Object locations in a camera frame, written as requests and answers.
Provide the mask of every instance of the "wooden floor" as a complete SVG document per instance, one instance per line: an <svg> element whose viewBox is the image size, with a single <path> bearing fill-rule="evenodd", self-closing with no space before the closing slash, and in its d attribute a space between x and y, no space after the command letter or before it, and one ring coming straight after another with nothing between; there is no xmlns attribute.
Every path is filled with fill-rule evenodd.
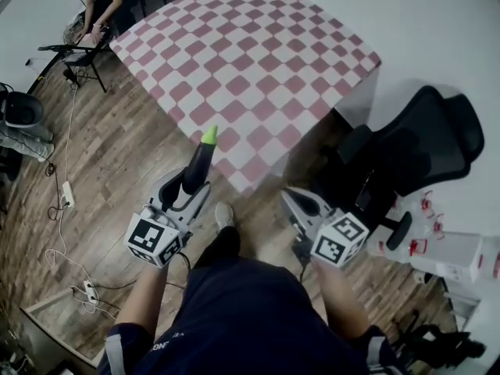
<svg viewBox="0 0 500 375"><path fill-rule="evenodd" d="M140 210L157 179L188 163L195 147L114 55L102 59L98 69L108 93L90 80L76 94L68 178L77 206L65 211L62 235L68 256L83 264L96 284L120 286L134 280L143 266L134 261L122 243L132 213ZM58 166L59 185L65 180L64 148L73 98L62 70L63 66L55 68L47 88L42 90L40 85L35 91L45 107L45 124L55 132L51 160ZM328 134L327 139L334 143L343 132L329 119L316 134L321 139ZM254 251L258 259L298 274L300 267L290 249L295 232L284 218L277 192L285 183L300 185L306 181L308 172L318 165L318 155L310 154L318 151L317 139L312 136L298 150L286 180L269 179L250 198L239 196L212 170L212 194L185 249L191 261L196 261L216 234L213 209L223 199L234 207L246 254ZM60 257L54 273L45 261L45 249L63 248L58 223L47 217L47 208L56 205L56 196L55 178L45 176L45 167L35 159L25 158L18 180L9 185L9 215L0 232L0 299L17 334L19 306L28 307L71 285L82 287L85 279L80 269ZM359 254L346 271L370 318L392 340L396 335L393 318L401 319L414 309L421 310L425 320L440 324L443 330L454 328L437 280L425 287L417 286L408 266L371 258L366 253ZM169 281L185 284L186 273L184 262L175 258ZM310 268L304 284L314 306L324 315L316 275ZM99 293L102 300L120 307L129 290L100 289ZM167 285L159 333L171 324L181 299L182 290ZM117 312L104 303L100 306L113 314ZM87 314L73 299L46 310L40 318L89 358L101 349L105 332L113 324L106 313Z"/></svg>

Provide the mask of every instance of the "white wall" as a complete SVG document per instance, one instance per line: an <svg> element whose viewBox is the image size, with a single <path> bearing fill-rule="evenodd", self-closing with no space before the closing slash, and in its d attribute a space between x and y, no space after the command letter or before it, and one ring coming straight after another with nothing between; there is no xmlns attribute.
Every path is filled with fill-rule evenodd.
<svg viewBox="0 0 500 375"><path fill-rule="evenodd" d="M60 44L80 7L79 0L12 0L0 13L0 81L27 91L37 75L25 62L39 58L33 67L40 73L55 54L37 48Z"/></svg>
<svg viewBox="0 0 500 375"><path fill-rule="evenodd" d="M500 0L312 0L352 28L382 58L368 124L402 109L388 98L410 78L465 93L486 147L470 175L433 187L445 229L500 234ZM356 125L359 119L351 119Z"/></svg>

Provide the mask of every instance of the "checkered tablecloth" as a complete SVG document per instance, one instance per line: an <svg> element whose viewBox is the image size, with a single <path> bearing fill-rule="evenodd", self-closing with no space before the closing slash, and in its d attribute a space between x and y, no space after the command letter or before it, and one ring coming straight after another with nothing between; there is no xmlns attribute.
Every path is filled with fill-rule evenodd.
<svg viewBox="0 0 500 375"><path fill-rule="evenodd" d="M176 0L111 48L192 141L219 126L212 162L246 193L380 64L308 0Z"/></svg>

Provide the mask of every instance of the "pink and white checkered pattern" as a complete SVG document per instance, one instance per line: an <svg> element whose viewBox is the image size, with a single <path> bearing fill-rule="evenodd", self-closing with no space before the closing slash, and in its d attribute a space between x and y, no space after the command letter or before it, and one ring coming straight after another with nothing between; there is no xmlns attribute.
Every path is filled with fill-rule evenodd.
<svg viewBox="0 0 500 375"><path fill-rule="evenodd" d="M191 140L219 126L213 163L240 192L380 65L308 0L176 0L111 47Z"/></svg>

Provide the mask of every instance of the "black pants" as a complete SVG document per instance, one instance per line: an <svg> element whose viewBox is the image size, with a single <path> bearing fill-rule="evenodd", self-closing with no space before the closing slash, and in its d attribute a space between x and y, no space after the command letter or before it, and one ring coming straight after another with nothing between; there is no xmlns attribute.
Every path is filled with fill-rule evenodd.
<svg viewBox="0 0 500 375"><path fill-rule="evenodd" d="M92 13L90 27L88 33L92 32L92 27L104 11L109 7L113 0L95 0L94 12ZM111 20L114 22L119 34L122 34L135 24L135 17L130 10L139 3L139 0L122 0L122 5L111 15Z"/></svg>
<svg viewBox="0 0 500 375"><path fill-rule="evenodd" d="M237 258L240 254L240 244L238 229L235 227L223 228L202 253L194 269L211 266L218 259Z"/></svg>

